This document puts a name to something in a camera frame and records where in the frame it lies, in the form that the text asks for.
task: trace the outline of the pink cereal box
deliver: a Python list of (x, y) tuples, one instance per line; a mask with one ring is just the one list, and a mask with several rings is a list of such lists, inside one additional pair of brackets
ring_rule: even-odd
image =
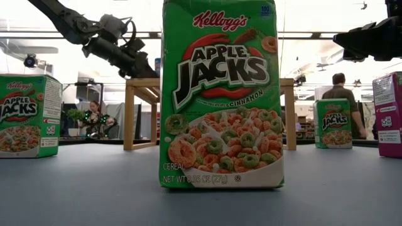
[(379, 155), (402, 158), (402, 72), (372, 81)]

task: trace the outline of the wooden table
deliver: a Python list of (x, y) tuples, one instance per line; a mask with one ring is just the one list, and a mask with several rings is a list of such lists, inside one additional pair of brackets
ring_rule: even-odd
[(281, 94), (284, 93), (285, 95), (286, 146), (284, 146), (284, 148), (290, 151), (296, 151), (294, 80), (292, 78), (281, 78), (280, 84)]
[[(151, 104), (151, 142), (133, 144), (134, 139), (134, 96)], [(126, 105), (124, 108), (124, 150), (135, 150), (156, 145), (157, 103), (160, 102), (159, 78), (133, 78), (126, 81)]]
[[(281, 92), (285, 94), (286, 146), (296, 150), (295, 95), (293, 79), (281, 78)], [(134, 139), (134, 96), (151, 104), (151, 142), (133, 145)], [(135, 150), (156, 145), (156, 104), (160, 102), (159, 78), (134, 78), (126, 81), (126, 106), (124, 108), (124, 150)]]

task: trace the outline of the black robotic arm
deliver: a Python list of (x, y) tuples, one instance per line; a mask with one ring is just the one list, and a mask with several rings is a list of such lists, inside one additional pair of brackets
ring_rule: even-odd
[[(52, 21), (67, 41), (83, 45), (85, 57), (92, 53), (107, 60), (112, 66), (120, 69), (119, 75), (123, 78), (158, 77), (148, 64), (148, 54), (140, 51), (145, 44), (136, 38), (136, 27), (131, 18), (118, 19), (105, 14), (96, 22), (66, 8), (57, 0), (28, 1)], [(118, 46), (118, 40), (127, 33), (130, 23), (133, 25), (132, 37), (126, 44)]]
[(376, 61), (402, 57), (402, 0), (385, 0), (388, 18), (334, 36), (344, 48), (344, 60), (362, 62), (368, 56)]

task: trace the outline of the white ceiling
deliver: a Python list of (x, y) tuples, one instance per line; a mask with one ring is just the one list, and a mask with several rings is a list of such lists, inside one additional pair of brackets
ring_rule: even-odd
[[(66, 7), (85, 14), (88, 19), (99, 20), (107, 13), (118, 18), (132, 16), (138, 31), (161, 31), (163, 0), (60, 0)], [(281, 0), (276, 1), (278, 12), (278, 31), (348, 31), (386, 17), (384, 0)], [(0, 30), (35, 30), (54, 31), (52, 22), (27, 0), (8, 1), (0, 8)], [(153, 66), (155, 58), (160, 57), (160, 40), (144, 40), (143, 51), (149, 54), (149, 64)], [(58, 54), (39, 55), (49, 63), (68, 59), (78, 62), (79, 70), (96, 77), (98, 82), (118, 82), (117, 69), (95, 56), (85, 59), (80, 46), (65, 40), (12, 40), (18, 46), (52, 46), (58, 48)], [(331, 83), (331, 76), (337, 72), (347, 75), (348, 83), (360, 79), (362, 83), (371, 83), (374, 77), (385, 72), (398, 70), (400, 60), (374, 62), (367, 59), (364, 63), (340, 62), (317, 68), (318, 63), (334, 63), (328, 59), (341, 48), (331, 40), (285, 40), (279, 41), (282, 77), (307, 76), (307, 83)]]

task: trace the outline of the green box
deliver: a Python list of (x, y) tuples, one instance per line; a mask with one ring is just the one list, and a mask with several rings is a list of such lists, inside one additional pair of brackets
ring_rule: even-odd
[(283, 186), (274, 1), (165, 1), (162, 40), (161, 185)]
[(318, 100), (313, 110), (317, 148), (352, 148), (350, 104), (347, 99)]
[(0, 158), (58, 151), (62, 85), (48, 75), (0, 75)]

